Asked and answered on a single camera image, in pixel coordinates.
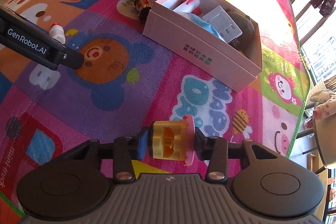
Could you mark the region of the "small white red figurine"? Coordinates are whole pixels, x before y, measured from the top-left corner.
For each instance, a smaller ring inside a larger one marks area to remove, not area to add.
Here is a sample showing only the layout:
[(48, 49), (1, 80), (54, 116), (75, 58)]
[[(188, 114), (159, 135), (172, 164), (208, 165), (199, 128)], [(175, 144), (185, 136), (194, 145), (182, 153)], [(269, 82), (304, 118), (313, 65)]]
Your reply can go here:
[(58, 23), (54, 23), (50, 27), (50, 29), (49, 29), (49, 36), (52, 37), (53, 39), (57, 40), (61, 44), (65, 44), (66, 43), (66, 36), (65, 36), (65, 33), (64, 33), (64, 29)]

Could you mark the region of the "yellow pink cupcake toy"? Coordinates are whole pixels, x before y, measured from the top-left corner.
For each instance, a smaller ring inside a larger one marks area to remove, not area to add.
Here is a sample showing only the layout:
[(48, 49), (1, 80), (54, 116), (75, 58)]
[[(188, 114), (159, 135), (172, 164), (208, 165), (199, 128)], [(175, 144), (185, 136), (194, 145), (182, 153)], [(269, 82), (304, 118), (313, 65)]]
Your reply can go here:
[(153, 122), (149, 141), (152, 158), (182, 161), (185, 166), (191, 166), (195, 156), (193, 116), (186, 114), (181, 120)]

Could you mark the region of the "white battery charger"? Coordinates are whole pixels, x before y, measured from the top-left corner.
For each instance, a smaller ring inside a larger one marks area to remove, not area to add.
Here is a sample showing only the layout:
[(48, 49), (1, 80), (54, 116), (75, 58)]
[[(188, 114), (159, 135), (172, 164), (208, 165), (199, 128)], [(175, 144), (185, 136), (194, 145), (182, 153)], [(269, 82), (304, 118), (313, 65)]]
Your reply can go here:
[(243, 34), (239, 26), (221, 6), (206, 13), (202, 19), (212, 25), (226, 43), (230, 43)]

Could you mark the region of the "black round object in box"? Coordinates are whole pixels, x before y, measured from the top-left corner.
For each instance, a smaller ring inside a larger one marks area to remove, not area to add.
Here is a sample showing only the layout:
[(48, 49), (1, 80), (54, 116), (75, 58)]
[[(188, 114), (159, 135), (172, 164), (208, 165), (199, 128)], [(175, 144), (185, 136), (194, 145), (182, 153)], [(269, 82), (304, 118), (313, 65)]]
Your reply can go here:
[(253, 39), (255, 28), (249, 16), (243, 16), (242, 14), (234, 11), (229, 11), (228, 15), (242, 31), (242, 34), (238, 38), (235, 38), (229, 42), (229, 45), (234, 47), (234, 49), (237, 51), (244, 52)]

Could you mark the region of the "colourful cartoon play mat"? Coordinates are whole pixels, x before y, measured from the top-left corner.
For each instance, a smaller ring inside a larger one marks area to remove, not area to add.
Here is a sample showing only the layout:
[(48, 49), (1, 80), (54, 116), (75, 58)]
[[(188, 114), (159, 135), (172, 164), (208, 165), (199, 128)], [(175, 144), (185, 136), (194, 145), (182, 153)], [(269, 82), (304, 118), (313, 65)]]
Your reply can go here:
[(143, 36), (133, 0), (6, 0), (45, 30), (60, 24), (85, 62), (52, 71), (1, 48), (1, 223), (23, 216), (16, 188), (27, 172), (154, 120), (191, 114), (206, 135), (253, 139), (289, 156), (310, 88), (290, 1), (226, 1), (260, 30), (263, 70), (238, 93)]

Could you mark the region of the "white cardboard box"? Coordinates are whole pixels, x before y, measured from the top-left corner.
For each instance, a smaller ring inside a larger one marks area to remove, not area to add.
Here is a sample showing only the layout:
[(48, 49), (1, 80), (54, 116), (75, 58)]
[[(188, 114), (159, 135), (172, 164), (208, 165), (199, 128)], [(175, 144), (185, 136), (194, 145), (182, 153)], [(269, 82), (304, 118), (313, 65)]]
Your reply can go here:
[[(149, 11), (143, 35), (180, 55), (236, 92), (257, 79), (263, 70), (258, 24), (251, 19), (255, 34), (244, 52), (237, 51), (187, 19), (187, 12), (175, 12), (186, 0), (156, 0)], [(225, 0), (200, 0), (192, 14), (203, 17), (217, 6), (227, 13), (248, 16)]]

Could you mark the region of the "round table with legs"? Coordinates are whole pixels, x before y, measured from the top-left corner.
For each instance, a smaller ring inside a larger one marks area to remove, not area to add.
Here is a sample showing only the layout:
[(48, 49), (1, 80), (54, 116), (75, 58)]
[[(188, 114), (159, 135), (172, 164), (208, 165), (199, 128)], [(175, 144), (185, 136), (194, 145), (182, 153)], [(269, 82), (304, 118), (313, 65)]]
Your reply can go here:
[(323, 163), (323, 167), (315, 171), (315, 174), (320, 174), (326, 169), (335, 169), (336, 161), (336, 125), (335, 117), (329, 116), (327, 118), (316, 120), (313, 119), (313, 127), (304, 130), (297, 134), (296, 138), (302, 138), (314, 133), (316, 147), (302, 154), (310, 153), (318, 150), (319, 156)]

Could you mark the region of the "pink patterned clothes pile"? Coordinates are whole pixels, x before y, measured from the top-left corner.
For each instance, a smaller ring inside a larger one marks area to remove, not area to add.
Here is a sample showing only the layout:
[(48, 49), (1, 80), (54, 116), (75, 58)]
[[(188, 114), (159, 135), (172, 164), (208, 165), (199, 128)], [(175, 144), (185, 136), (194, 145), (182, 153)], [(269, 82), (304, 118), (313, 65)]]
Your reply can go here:
[(327, 89), (323, 80), (311, 88), (309, 102), (314, 103), (315, 120), (325, 119), (335, 114), (335, 92)]

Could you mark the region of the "blue packet in box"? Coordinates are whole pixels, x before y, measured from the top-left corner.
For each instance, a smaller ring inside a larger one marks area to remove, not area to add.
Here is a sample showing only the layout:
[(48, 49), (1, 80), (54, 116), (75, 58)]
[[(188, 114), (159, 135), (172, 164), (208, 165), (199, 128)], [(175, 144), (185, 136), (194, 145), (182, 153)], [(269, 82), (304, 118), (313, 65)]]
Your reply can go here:
[(187, 19), (192, 21), (194, 24), (197, 24), (204, 30), (212, 33), (214, 36), (224, 41), (223, 37), (217, 32), (217, 30), (211, 24), (203, 20), (201, 17), (195, 14), (192, 14), (192, 13), (187, 13), (186, 16), (187, 16)]

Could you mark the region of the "white tube in box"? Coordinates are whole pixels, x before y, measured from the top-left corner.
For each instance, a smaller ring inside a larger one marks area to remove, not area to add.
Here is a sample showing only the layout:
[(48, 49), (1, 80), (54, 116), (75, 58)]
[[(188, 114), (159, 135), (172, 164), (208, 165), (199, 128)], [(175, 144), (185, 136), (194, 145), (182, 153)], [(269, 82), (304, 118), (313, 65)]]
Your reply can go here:
[(173, 11), (175, 12), (187, 12), (192, 13), (200, 5), (200, 0), (186, 0), (179, 6), (177, 6)]

